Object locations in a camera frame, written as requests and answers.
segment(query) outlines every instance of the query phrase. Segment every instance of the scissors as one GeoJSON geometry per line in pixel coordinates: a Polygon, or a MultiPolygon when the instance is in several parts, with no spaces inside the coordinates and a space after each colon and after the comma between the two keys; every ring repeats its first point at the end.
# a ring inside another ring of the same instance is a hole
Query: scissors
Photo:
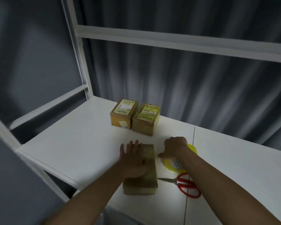
{"type": "Polygon", "coordinates": [[[190,198],[199,198],[201,196],[201,191],[199,190],[199,188],[196,186],[196,184],[193,181],[181,178],[181,176],[183,176],[183,175],[187,175],[187,173],[182,173],[182,174],[178,175],[177,178],[158,178],[158,179],[161,180],[161,181],[166,181],[166,182],[174,183],[176,186],[178,186],[178,188],[180,189],[180,191],[184,195],[186,195],[186,196],[188,196],[190,198]],[[187,192],[183,191],[182,188],[197,189],[199,193],[198,193],[198,195],[193,196],[193,195],[190,195],[187,192]]]}

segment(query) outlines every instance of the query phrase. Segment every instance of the cardboard box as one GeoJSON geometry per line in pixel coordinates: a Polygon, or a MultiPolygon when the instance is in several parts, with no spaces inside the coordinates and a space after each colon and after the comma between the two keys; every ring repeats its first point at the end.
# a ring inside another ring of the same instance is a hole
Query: cardboard box
{"type": "Polygon", "coordinates": [[[153,136],[159,117],[159,106],[143,103],[132,118],[132,130],[147,136],[153,136]]]}
{"type": "Polygon", "coordinates": [[[141,177],[126,178],[124,180],[123,191],[126,195],[152,195],[156,193],[158,184],[154,145],[143,145],[143,152],[150,170],[141,177]]]}
{"type": "Polygon", "coordinates": [[[138,102],[121,99],[110,112],[111,124],[131,129],[132,117],[138,109],[138,102]]]}

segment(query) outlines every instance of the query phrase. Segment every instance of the curtain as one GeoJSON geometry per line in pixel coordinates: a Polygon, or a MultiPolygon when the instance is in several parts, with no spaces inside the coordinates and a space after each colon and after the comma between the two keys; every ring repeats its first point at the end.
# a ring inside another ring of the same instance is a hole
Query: curtain
{"type": "MultiPolygon", "coordinates": [[[[90,26],[281,43],[281,0],[79,0],[90,26]]],[[[94,94],[281,150],[281,63],[88,40],[94,94]]]]}

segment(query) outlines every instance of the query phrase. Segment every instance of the hand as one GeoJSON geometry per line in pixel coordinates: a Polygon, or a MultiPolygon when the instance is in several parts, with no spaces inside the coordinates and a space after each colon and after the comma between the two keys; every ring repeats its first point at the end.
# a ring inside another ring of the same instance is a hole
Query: hand
{"type": "Polygon", "coordinates": [[[143,144],[138,144],[138,140],[130,141],[127,144],[126,153],[124,151],[124,144],[120,147],[120,158],[117,162],[124,178],[137,178],[144,175],[149,167],[143,159],[143,144]]]}
{"type": "Polygon", "coordinates": [[[187,140],[183,136],[170,137],[164,142],[165,151],[157,155],[160,159],[177,159],[178,153],[187,146],[187,140]]]}

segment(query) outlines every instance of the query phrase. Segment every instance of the white metal frame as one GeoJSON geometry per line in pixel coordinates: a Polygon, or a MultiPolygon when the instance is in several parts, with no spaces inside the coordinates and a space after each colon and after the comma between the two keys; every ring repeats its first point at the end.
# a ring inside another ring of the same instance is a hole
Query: white metal frame
{"type": "MultiPolygon", "coordinates": [[[[71,36],[82,85],[16,119],[8,125],[8,128],[0,121],[0,138],[14,151],[18,149],[21,144],[9,130],[12,130],[37,117],[41,113],[51,109],[82,90],[85,91],[87,100],[93,97],[82,38],[281,62],[281,44],[278,43],[78,25],[73,0],[61,0],[61,3],[71,36]]],[[[46,184],[50,186],[54,192],[57,193],[58,196],[61,197],[61,199],[64,201],[69,200],[59,187],[50,179],[50,177],[42,169],[37,167],[31,159],[22,155],[19,156],[32,170],[34,170],[36,174],[42,178],[43,181],[45,181],[46,184]]]]}

